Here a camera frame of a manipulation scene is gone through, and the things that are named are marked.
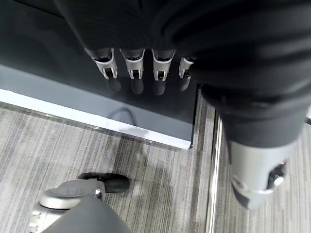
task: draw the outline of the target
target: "gray floor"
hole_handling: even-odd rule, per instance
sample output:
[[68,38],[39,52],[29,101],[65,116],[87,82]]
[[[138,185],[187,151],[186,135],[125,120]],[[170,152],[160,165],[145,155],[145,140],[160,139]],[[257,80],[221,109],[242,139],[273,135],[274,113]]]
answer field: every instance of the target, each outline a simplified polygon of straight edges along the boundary
[[[132,179],[128,193],[105,198],[132,232],[203,233],[213,120],[214,110],[199,98],[195,146],[186,151],[0,105],[0,232],[27,232],[39,193],[98,171]],[[311,233],[310,142],[306,124],[285,184],[261,208],[247,211],[234,198],[223,140],[215,232]]]
[[194,148],[179,150],[0,105],[0,232],[27,232],[38,194],[83,172],[131,178],[106,195],[134,233],[203,233],[214,110],[198,101]]
[[217,233],[311,233],[311,126],[305,124],[288,163],[285,183],[258,210],[235,200],[223,140],[218,183]]

